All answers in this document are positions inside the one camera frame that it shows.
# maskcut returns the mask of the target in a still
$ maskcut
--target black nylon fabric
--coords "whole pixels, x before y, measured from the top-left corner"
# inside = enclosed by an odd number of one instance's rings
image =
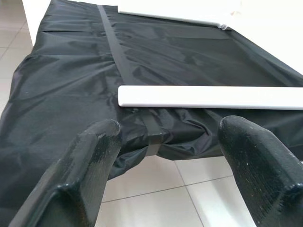
[[[303,87],[302,75],[235,31],[104,10],[137,85]],[[159,138],[163,158],[221,156],[217,128],[228,115],[271,130],[303,159],[302,111],[121,108],[121,73],[97,5],[51,1],[32,53],[14,73],[1,116],[0,226],[73,138],[104,119],[117,120],[123,136],[110,178],[140,163]],[[159,135],[148,134],[142,112],[154,118]]]

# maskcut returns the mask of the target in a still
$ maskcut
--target white plastic tube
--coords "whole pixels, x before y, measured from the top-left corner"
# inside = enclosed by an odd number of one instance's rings
[[[120,86],[120,106],[303,110],[303,87]]]

